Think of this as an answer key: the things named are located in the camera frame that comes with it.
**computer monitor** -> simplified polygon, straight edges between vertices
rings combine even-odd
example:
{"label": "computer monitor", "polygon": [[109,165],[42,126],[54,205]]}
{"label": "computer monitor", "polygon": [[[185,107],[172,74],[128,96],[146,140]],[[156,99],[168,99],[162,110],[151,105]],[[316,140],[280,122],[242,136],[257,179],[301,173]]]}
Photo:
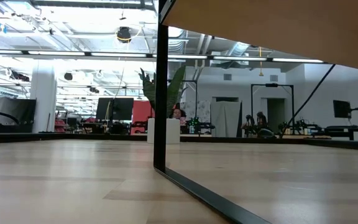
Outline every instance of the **computer monitor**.
{"label": "computer monitor", "polygon": [[99,98],[96,119],[132,120],[133,107],[133,98]]}
{"label": "computer monitor", "polygon": [[352,118],[351,104],[347,101],[334,100],[334,116],[336,118]]}
{"label": "computer monitor", "polygon": [[67,124],[69,126],[75,126],[77,124],[77,118],[67,118]]}

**light wood floor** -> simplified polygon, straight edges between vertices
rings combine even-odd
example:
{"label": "light wood floor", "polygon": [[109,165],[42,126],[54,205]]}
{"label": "light wood floor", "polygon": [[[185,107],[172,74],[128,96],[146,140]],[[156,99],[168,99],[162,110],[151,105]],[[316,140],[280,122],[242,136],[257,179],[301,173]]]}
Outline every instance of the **light wood floor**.
{"label": "light wood floor", "polygon": [[274,223],[358,223],[358,151],[307,145],[169,146],[170,168]]}
{"label": "light wood floor", "polygon": [[146,142],[0,144],[0,223],[225,223],[157,174]]}

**white planter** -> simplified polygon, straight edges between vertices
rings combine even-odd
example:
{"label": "white planter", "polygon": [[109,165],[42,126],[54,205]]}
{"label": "white planter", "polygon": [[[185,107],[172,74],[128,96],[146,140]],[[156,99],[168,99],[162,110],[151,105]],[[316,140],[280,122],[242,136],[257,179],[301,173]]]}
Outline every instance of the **white planter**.
{"label": "white planter", "polygon": [[[154,118],[149,119],[147,126],[147,143],[154,144]],[[180,120],[167,119],[167,144],[180,143]]]}

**red wall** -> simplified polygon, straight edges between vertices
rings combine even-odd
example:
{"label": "red wall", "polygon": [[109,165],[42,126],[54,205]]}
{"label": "red wall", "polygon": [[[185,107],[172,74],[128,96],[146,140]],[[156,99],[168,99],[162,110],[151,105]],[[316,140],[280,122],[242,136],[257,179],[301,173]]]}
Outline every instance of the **red wall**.
{"label": "red wall", "polygon": [[[148,101],[134,101],[134,110],[133,110],[133,117],[132,123],[135,121],[147,121],[148,117],[150,116],[151,110],[150,103]],[[132,128],[131,134],[134,134],[136,130],[144,131],[143,128]]]}

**door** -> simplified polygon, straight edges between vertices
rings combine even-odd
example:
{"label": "door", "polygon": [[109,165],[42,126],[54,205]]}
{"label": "door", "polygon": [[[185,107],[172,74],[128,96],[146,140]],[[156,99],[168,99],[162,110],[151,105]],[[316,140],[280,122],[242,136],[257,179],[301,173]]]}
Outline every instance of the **door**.
{"label": "door", "polygon": [[273,132],[278,132],[278,125],[285,122],[285,99],[267,98],[267,124]]}

